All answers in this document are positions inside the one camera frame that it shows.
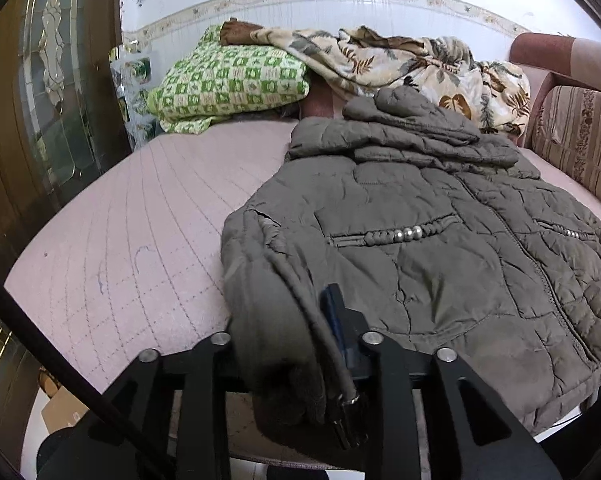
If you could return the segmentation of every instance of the jacket zipper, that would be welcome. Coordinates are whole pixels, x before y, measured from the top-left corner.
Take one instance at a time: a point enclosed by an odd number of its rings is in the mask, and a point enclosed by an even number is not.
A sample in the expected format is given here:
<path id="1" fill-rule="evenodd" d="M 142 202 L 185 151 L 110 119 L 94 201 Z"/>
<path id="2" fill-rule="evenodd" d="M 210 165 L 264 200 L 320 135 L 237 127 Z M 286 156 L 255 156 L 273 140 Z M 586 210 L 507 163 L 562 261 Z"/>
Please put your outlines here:
<path id="1" fill-rule="evenodd" d="M 458 180 L 461 183 L 461 185 L 463 186 L 463 189 L 476 202 L 487 207 L 492 213 L 494 213 L 494 215 L 498 218 L 498 220 L 501 222 L 501 224 L 503 224 L 503 227 L 507 231 L 507 234 L 509 234 L 510 238 L 516 243 L 516 245 L 518 245 L 518 248 L 521 250 L 521 252 L 530 260 L 530 262 L 534 266 L 536 273 L 538 274 L 538 276 L 541 278 L 541 281 L 543 282 L 543 290 L 545 291 L 545 295 L 548 297 L 550 303 L 552 303 L 552 305 L 554 306 L 554 310 L 558 310 L 561 313 L 561 317 L 562 317 L 565 325 L 567 326 L 568 330 L 571 332 L 572 336 L 574 336 L 574 338 L 580 343 L 581 348 L 583 349 L 583 352 L 585 353 L 585 355 L 587 357 L 589 357 L 592 361 L 598 363 L 599 359 L 597 359 L 594 356 L 594 354 L 592 353 L 592 351 L 587 347 L 587 345 L 585 344 L 585 342 L 583 341 L 581 336 L 578 334 L 576 329 L 574 329 L 574 326 L 572 325 L 571 321 L 569 320 L 569 318 L 567 317 L 565 312 L 563 312 L 563 309 L 561 308 L 560 303 L 559 303 L 559 298 L 556 297 L 556 293 L 554 292 L 554 289 L 551 287 L 551 284 L 549 283 L 549 277 L 545 273 L 543 268 L 539 265 L 539 263 L 536 261 L 536 259 L 529 253 L 529 251 L 524 247 L 524 245 L 516 237 L 516 235 L 511 230 L 511 228 L 507 224 L 507 222 L 505 222 L 505 220 L 503 220 L 503 217 L 500 216 L 500 213 L 498 211 L 496 211 L 494 208 L 492 208 L 491 206 L 489 206 L 485 203 L 482 203 L 478 198 L 476 198 L 474 193 L 472 193 L 471 190 L 469 190 L 469 188 L 466 186 L 466 184 L 461 179 L 456 177 L 456 180 Z"/>

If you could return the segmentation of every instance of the jacket pocket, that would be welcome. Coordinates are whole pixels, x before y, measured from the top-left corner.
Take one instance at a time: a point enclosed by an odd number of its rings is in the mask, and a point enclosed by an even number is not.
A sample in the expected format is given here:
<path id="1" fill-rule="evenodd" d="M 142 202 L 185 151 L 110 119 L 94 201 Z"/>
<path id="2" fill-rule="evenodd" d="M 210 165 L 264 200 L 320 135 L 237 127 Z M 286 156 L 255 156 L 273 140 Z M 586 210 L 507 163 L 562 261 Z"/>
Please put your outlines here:
<path id="1" fill-rule="evenodd" d="M 576 238 L 578 240 L 596 240 L 596 235 L 592 232 L 588 232 L 585 230 L 568 229 L 564 225 L 546 222 L 545 220 L 534 219 L 534 221 L 536 222 L 536 224 L 540 225 L 544 229 L 549 229 L 567 237 Z"/>
<path id="2" fill-rule="evenodd" d="M 359 234 L 327 236 L 328 243 L 334 247 L 402 244 L 413 242 L 442 233 L 452 224 L 462 222 L 456 214 L 446 215 L 422 224 L 412 226 L 394 225 L 389 229 L 370 230 Z"/>

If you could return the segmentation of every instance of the black metal bracket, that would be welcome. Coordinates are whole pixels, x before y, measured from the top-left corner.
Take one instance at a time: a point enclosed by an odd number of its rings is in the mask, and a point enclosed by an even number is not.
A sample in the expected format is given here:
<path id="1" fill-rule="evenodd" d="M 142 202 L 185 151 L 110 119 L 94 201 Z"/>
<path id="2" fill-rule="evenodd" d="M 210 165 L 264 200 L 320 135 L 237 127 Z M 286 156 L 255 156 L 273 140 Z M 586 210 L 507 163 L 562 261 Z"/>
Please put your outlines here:
<path id="1" fill-rule="evenodd" d="M 375 384 L 375 399 L 359 399 L 360 408 L 345 407 L 335 425 L 350 446 L 369 440 L 366 479 L 420 478 L 423 436 L 417 429 L 414 390 L 423 399 L 434 480 L 561 478 L 500 397 L 452 349 L 433 356 L 407 351 L 380 333 L 363 332 L 367 324 L 360 313 L 344 305 L 334 312 L 343 355 L 349 356 L 357 384 Z M 146 437 L 153 435 L 158 450 L 165 452 L 170 393 L 176 389 L 183 393 L 174 478 L 229 480 L 225 393 L 246 391 L 229 334 L 216 333 L 190 351 L 170 356 L 142 352 L 105 397 L 122 407 Z M 365 425 L 361 410 L 370 402 L 377 403 L 380 416 Z M 87 413 L 40 471 L 39 480 L 160 477 L 127 441 L 112 437 L 114 430 L 99 433 L 94 430 L 98 426 L 101 422 Z"/>

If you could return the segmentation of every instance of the pink mattress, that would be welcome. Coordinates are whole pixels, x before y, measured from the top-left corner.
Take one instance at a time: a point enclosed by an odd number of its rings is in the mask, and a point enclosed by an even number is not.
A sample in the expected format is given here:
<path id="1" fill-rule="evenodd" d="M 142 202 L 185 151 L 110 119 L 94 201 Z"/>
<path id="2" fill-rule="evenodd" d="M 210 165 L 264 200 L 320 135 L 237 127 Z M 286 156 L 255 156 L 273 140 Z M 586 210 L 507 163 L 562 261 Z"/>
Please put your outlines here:
<path id="1" fill-rule="evenodd" d="M 224 220 L 280 167 L 294 125 L 250 121 L 157 137 L 40 231 L 7 289 L 100 391 L 145 348 L 178 352 L 223 330 Z M 523 153 L 601 219 L 601 203 L 587 190 Z M 228 397 L 228 421 L 234 456 L 317 465 L 258 433 L 249 396 Z"/>

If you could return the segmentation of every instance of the green checkered blanket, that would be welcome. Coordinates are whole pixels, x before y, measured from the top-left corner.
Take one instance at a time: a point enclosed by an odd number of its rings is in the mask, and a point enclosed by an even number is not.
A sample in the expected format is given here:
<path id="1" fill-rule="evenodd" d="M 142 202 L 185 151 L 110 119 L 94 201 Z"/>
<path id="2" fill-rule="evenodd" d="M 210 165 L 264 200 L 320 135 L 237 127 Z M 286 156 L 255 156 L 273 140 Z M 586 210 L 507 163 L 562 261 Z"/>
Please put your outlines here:
<path id="1" fill-rule="evenodd" d="M 258 112 L 307 96 L 306 65 L 273 46 L 220 46 L 209 27 L 148 95 L 149 111 L 166 132 L 201 133 L 232 114 Z"/>

